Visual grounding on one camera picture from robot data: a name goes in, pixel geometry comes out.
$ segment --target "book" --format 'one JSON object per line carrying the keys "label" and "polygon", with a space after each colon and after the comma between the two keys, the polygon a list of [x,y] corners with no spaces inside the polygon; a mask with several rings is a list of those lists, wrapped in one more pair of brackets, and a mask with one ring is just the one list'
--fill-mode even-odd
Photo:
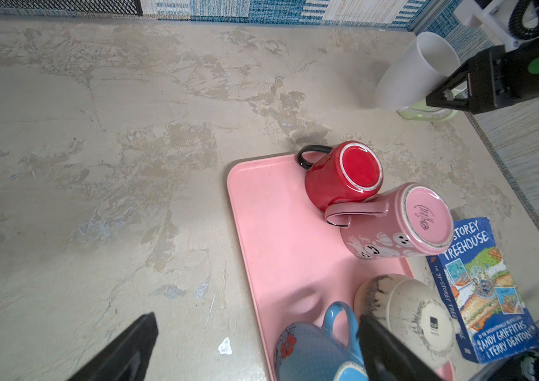
{"label": "book", "polygon": [[487,364],[539,347],[539,330],[517,291],[485,217],[454,223],[448,250],[427,257],[466,360]]}

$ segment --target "pink tray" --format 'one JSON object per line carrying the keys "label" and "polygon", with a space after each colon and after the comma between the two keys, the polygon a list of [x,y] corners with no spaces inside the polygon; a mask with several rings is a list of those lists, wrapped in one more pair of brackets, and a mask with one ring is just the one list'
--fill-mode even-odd
{"label": "pink tray", "polygon": [[[310,202],[304,177],[295,155],[240,163],[227,177],[273,380],[273,347],[286,326],[297,321],[321,325],[326,308],[334,301],[351,306],[357,287],[368,278],[389,273],[413,276],[404,258],[365,261],[352,255],[339,228],[326,224]],[[335,322],[339,339],[347,338],[343,315]],[[451,363],[437,373],[446,381],[454,379]]]}

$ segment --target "book spine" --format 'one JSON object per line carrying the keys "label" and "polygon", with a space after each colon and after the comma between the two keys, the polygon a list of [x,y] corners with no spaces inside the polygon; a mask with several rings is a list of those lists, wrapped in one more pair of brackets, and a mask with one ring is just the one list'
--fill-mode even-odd
{"label": "book spine", "polygon": [[426,257],[432,276],[435,279],[437,288],[439,289],[439,295],[443,300],[443,304],[448,308],[449,314],[452,316],[452,319],[456,319],[458,324],[460,324],[460,333],[456,335],[456,341],[460,347],[460,352],[462,357],[466,360],[478,363],[479,359],[475,354],[475,349],[472,346],[471,340],[466,331],[466,326],[462,316],[460,315],[460,309],[456,304],[456,299],[452,293],[451,287],[449,286],[449,281],[445,274],[445,270],[441,264],[439,257],[428,256]]}

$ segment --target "white paint chip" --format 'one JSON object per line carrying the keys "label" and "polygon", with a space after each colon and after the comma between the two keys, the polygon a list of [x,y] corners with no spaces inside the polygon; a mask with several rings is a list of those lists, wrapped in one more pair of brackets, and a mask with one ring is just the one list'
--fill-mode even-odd
{"label": "white paint chip", "polygon": [[219,353],[222,355],[230,355],[233,353],[231,350],[231,342],[229,341],[228,337],[226,337],[219,345]]}

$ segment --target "wall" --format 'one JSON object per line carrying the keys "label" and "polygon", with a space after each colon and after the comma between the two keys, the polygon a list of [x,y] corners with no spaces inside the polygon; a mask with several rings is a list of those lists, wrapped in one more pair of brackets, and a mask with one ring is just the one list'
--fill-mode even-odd
{"label": "wall", "polygon": [[95,0],[85,2],[85,9],[80,5],[62,8],[67,3],[59,0],[43,0],[42,9],[28,0],[0,0],[0,14],[98,16],[98,11],[132,10],[136,1],[144,18],[407,30],[431,0]]}
{"label": "wall", "polygon": [[[460,60],[501,42],[487,29],[461,25],[453,0],[428,25],[427,31],[444,37]],[[475,126],[505,177],[539,228],[539,98],[506,109],[474,116]]]}

